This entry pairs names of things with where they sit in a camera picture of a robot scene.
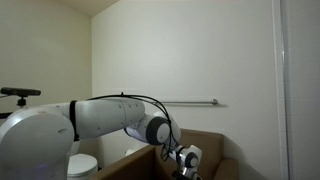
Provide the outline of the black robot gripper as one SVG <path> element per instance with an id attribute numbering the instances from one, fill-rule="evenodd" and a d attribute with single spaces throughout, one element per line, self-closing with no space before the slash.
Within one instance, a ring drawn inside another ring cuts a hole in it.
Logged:
<path id="1" fill-rule="evenodd" d="M 178 171 L 174 171 L 172 173 L 172 177 L 175 180 L 202 180 L 202 178 L 198 174 L 186 175 Z"/>

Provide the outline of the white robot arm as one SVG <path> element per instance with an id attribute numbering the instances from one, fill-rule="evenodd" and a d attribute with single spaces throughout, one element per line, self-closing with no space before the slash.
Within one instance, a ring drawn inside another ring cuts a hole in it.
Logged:
<path id="1" fill-rule="evenodd" d="M 181 167 L 179 180 L 200 180 L 202 150 L 180 143 L 181 130 L 163 111 L 150 115 L 131 98 L 105 98 L 22 108 L 0 128 L 2 180 L 67 180 L 75 141 L 123 129 L 128 136 L 162 145 Z"/>

